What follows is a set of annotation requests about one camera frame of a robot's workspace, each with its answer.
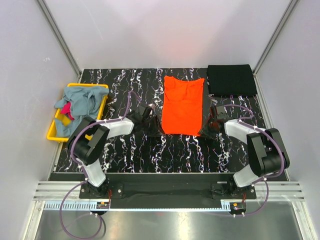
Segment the orange t-shirt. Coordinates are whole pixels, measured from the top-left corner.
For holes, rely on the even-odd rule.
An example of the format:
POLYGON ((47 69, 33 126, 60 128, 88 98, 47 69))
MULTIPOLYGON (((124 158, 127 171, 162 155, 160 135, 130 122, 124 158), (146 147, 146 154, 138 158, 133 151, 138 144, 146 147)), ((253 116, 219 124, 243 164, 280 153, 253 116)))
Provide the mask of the orange t-shirt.
POLYGON ((167 135, 198 136, 203 123, 204 78, 164 77, 161 126, 167 135))

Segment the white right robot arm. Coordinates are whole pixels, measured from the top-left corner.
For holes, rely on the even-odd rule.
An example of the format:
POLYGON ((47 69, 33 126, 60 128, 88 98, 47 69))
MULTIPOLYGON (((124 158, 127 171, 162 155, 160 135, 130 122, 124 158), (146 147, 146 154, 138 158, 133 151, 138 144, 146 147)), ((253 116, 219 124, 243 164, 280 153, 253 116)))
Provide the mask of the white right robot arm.
POLYGON ((281 134, 276 128, 258 128, 242 120, 209 118, 199 135, 214 138, 218 133, 236 138, 247 145, 248 165, 237 171, 227 185, 228 195, 239 198, 245 188, 266 178, 276 178, 290 166, 281 134))

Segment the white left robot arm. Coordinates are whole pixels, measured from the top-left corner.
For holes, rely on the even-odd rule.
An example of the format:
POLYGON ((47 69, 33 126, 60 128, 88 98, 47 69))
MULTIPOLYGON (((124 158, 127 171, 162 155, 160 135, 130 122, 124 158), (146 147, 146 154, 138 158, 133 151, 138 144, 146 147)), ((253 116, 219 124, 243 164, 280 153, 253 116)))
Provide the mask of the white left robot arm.
POLYGON ((150 137, 165 134, 156 115, 141 119, 125 117, 108 120, 86 116, 71 134, 67 141, 70 157, 80 166, 85 175, 85 185, 95 197, 103 198, 109 188, 109 180, 99 161, 106 140, 140 131, 150 137))

